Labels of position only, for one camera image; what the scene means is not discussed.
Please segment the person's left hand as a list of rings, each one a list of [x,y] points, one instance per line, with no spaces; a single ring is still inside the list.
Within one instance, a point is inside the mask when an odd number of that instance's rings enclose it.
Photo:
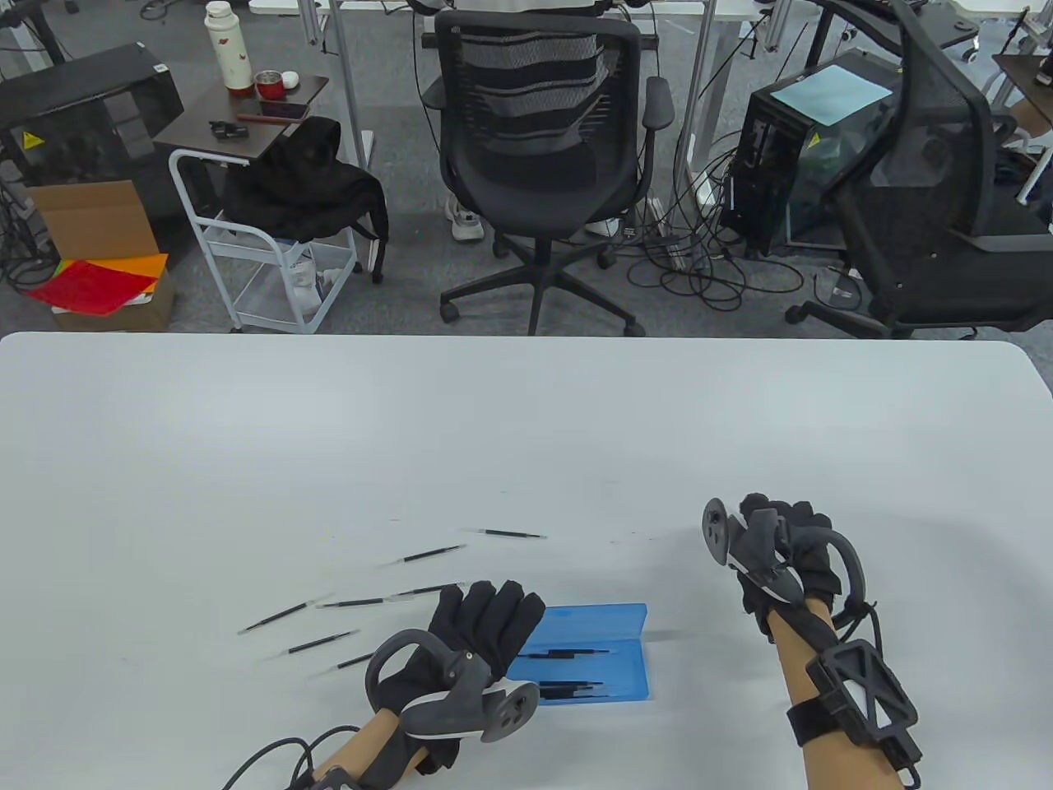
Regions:
[[[455,653],[480,656],[489,666],[489,682],[499,682],[545,611],[539,595],[524,593],[514,580],[500,589],[485,580],[473,582],[466,592],[450,584],[440,591],[428,632]],[[376,711],[401,713],[410,702],[444,690],[443,663],[436,661],[425,648],[417,648],[403,669],[379,682],[371,706]]]

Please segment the person's right hand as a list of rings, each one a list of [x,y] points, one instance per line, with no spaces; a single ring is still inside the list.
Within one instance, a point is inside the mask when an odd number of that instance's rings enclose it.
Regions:
[[[833,527],[830,517],[815,511],[808,500],[787,503],[784,500],[771,500],[761,493],[753,493],[740,503],[740,514],[746,522],[755,512],[768,509],[778,512],[789,527],[818,527],[828,531]],[[792,550],[790,565],[802,584],[804,597],[811,601],[823,603],[826,610],[832,612],[835,596],[842,594],[842,584],[831,569],[828,546],[816,542],[799,545]],[[761,633],[772,641],[768,613],[772,610],[773,599],[749,582],[746,576],[738,575],[738,580],[742,587],[746,613],[755,617]]]

